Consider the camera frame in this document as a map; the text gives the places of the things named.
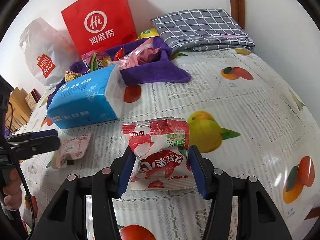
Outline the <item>person's left hand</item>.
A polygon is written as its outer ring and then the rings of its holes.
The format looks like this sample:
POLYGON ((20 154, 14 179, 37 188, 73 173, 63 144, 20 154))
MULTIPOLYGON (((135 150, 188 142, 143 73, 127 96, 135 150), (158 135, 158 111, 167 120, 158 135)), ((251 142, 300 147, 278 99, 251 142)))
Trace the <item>person's left hand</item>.
POLYGON ((22 204, 22 181, 16 169, 12 169, 9 174, 9 183, 3 187, 5 206, 12 210, 18 210, 22 204))

